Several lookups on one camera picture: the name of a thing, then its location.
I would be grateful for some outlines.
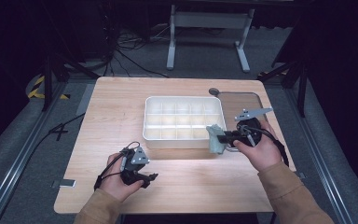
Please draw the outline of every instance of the sleeve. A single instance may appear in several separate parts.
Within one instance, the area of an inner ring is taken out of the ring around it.
[[[115,223],[121,202],[101,189],[97,189],[75,218],[80,223]]]
[[[258,176],[280,223],[334,223],[283,162],[261,171]]]

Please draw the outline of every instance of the person's right hand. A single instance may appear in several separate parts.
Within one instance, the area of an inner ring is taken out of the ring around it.
[[[268,122],[260,120],[260,124],[262,129],[269,131],[274,135],[275,139],[278,139]],[[282,161],[279,149],[264,134],[262,134],[260,142],[255,147],[248,147],[238,140],[234,141],[234,146],[249,159],[258,172]]]

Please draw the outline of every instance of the gray floor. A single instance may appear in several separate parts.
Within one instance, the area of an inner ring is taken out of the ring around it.
[[[237,31],[214,32],[213,35],[201,30],[184,30],[177,36],[175,67],[167,71],[166,57],[169,42],[161,38],[158,42],[146,44],[137,50],[122,50],[142,67],[163,73],[169,77],[255,79],[257,74],[271,70],[271,63],[289,35],[290,29],[252,29],[245,44],[245,52],[251,66],[251,72],[244,74],[238,60],[233,42],[240,34]],[[148,73],[125,57],[116,53],[112,69],[107,76],[160,77]],[[104,68],[95,71],[102,75]],[[280,122],[286,143],[291,149],[296,168],[306,178],[303,180],[314,195],[317,203],[336,223],[358,223],[358,179],[348,165],[337,139],[320,108],[312,87],[309,84],[306,95],[306,118],[315,142],[323,155],[328,171],[334,178],[340,199],[346,205],[351,221],[343,221],[325,190],[325,183],[318,173],[312,158],[307,136],[303,133],[291,107],[287,92],[272,81],[266,83],[268,97]],[[70,94],[69,100],[59,100],[48,116],[41,130],[41,139],[53,127],[76,117],[84,110],[88,101],[88,92],[95,81],[81,74],[72,74],[63,93]],[[17,157],[24,142],[40,116],[42,99],[31,99],[0,138],[0,185],[11,163]],[[75,215],[60,215],[53,210],[58,189],[53,189],[54,180],[63,177],[76,141],[81,119],[65,126],[69,133],[57,141],[57,134],[46,138],[30,159],[21,180],[9,201],[0,223],[72,223]],[[269,223],[270,214],[257,214],[259,223]]]

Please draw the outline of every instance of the stand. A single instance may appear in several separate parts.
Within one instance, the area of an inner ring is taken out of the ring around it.
[[[77,71],[80,71],[91,78],[97,79],[100,77],[79,63],[74,63],[61,54],[55,53],[53,55],[49,55],[45,60],[45,103],[43,105],[42,111],[46,111],[52,101],[52,74],[54,73],[59,82],[68,81],[69,73],[64,66],[66,63],[74,67]]]
[[[279,75],[281,72],[288,70],[285,78],[281,84],[284,88],[293,88],[296,81],[299,80],[298,97],[297,97],[297,108],[301,117],[305,118],[304,103],[305,103],[305,92],[307,88],[307,69],[303,62],[290,62],[281,65],[274,70],[264,74],[264,76],[258,77],[257,80],[265,82],[268,79]]]
[[[175,27],[208,27],[242,29],[240,41],[235,42],[235,48],[240,58],[242,71],[248,73],[250,67],[243,50],[246,36],[252,23],[255,10],[250,9],[248,14],[206,13],[176,11],[175,5],[171,7],[171,41],[168,50],[167,69],[173,70],[175,59]]]

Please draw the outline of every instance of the human hand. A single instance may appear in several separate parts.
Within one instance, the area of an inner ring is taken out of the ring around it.
[[[274,130],[268,122],[260,120],[260,125],[261,129],[269,131],[277,139]],[[234,141],[234,146],[249,159],[258,172],[282,161],[279,149],[264,134],[262,134],[260,142],[255,147],[248,147],[238,140]]]
[[[116,153],[109,156],[107,164],[114,160],[118,155],[119,154]],[[122,161],[123,158],[120,158],[118,161],[116,161],[115,164],[113,164],[109,170],[106,171],[104,176],[119,173]],[[108,176],[106,179],[104,179],[100,189],[117,198],[119,201],[124,202],[130,195],[136,192],[143,185],[143,183],[143,180],[139,180],[131,185],[126,185],[121,179],[120,174],[117,174]]]

